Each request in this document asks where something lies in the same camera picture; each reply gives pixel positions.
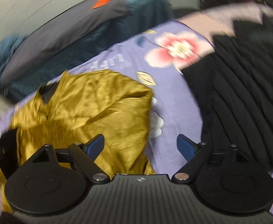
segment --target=gold satin fabric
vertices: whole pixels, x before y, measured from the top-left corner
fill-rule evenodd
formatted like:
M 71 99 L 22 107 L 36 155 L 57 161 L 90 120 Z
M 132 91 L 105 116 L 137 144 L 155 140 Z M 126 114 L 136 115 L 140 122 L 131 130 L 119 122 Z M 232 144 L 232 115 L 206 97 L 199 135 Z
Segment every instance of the gold satin fabric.
M 103 134 L 105 146 L 95 163 L 111 178 L 116 173 L 155 174 L 144 154 L 151 99 L 150 88 L 114 71 L 64 72 L 47 104 L 37 92 L 12 119 L 11 129 L 18 127 L 20 164 L 46 143 L 67 148 Z

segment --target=black garment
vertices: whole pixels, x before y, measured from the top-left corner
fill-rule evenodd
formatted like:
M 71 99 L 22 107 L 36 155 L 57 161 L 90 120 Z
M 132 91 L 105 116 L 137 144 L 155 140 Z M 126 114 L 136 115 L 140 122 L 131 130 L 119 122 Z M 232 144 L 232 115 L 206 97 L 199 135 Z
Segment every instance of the black garment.
M 202 141 L 212 142 L 218 148 L 236 144 L 270 169 L 273 19 L 265 19 L 262 28 L 252 22 L 245 22 L 247 26 L 236 25 L 237 38 L 215 36 L 215 52 L 182 73 L 201 111 Z

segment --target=flower center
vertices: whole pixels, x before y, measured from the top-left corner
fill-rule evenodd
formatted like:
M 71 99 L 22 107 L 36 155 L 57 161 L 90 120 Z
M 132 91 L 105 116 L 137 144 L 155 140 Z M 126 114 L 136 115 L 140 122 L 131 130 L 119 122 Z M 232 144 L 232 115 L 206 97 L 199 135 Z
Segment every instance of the flower center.
M 182 59 L 186 59 L 194 54 L 192 51 L 194 47 L 187 41 L 173 41 L 172 45 L 168 46 L 167 49 L 172 57 L 180 57 Z

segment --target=bed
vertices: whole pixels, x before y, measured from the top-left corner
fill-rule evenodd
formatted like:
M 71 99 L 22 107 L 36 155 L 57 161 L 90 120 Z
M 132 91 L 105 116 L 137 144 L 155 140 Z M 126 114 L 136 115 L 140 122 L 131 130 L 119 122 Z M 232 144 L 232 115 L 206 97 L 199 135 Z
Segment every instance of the bed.
M 219 8 L 217 13 L 214 10 L 196 13 L 181 18 L 180 22 L 171 20 L 135 35 L 69 70 L 70 73 L 76 74 L 111 69 L 153 89 L 151 130 L 145 153 L 156 173 L 167 173 L 172 176 L 183 166 L 186 161 L 176 148 L 176 137 L 178 134 L 184 134 L 194 142 L 199 142 L 202 129 L 199 108 L 180 73 L 179 61 L 171 60 L 169 63 L 164 59 L 162 41 L 168 36 L 187 36 L 195 42 L 193 46 L 198 46 L 197 54 L 203 57 L 213 51 L 211 34 L 233 34 L 230 22 L 235 17 L 223 12 L 225 9 L 234 9 L 238 11 L 234 16 L 254 21 L 260 21 L 262 12 L 273 15 L 271 9 L 255 4 L 250 4 L 245 9 L 237 5 Z M 58 81 L 58 78 L 52 79 L 49 83 Z M 0 136 L 9 128 L 14 112 L 33 96 L 34 93 L 31 93 L 22 99 L 1 118 Z
M 86 0 L 77 4 L 43 25 L 27 39 L 12 38 L 20 45 L 17 44 L 17 49 L 12 51 L 14 53 L 10 60 L 5 62 L 5 69 L 0 68 L 0 92 L 12 102 L 18 102 L 63 71 L 74 68 L 113 44 L 164 23 L 172 17 L 170 5 L 166 0 L 116 0 L 105 5 L 109 7 L 98 8 L 102 9 L 99 15 L 79 17 L 81 11 L 88 10 L 92 13 L 94 9 L 91 9 L 91 6 L 95 1 Z M 107 17 L 102 18 L 102 14 L 107 14 Z M 79 24 L 73 20 L 71 24 L 73 28 L 68 30 L 72 17 L 88 20 L 89 24 Z M 50 48 L 44 48 L 51 40 L 51 38 L 43 40 L 46 35 L 56 38 L 52 39 Z M 46 44 L 39 46 L 43 52 L 46 51 L 41 58 L 37 55 L 41 53 L 36 52 L 34 43 Z M 28 57 L 27 54 L 24 56 L 24 53 L 31 56 L 23 60 L 23 65 L 19 67 L 19 60 Z

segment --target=gray cushion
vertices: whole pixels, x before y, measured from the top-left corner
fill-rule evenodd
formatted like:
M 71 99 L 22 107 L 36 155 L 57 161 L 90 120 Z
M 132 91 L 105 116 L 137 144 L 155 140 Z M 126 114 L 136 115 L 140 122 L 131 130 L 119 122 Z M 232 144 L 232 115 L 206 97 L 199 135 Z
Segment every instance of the gray cushion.
M 92 9 L 97 0 L 85 0 L 33 32 L 15 51 L 0 78 L 2 87 L 25 70 L 46 62 L 74 41 L 109 19 L 124 16 L 126 0 L 111 0 Z

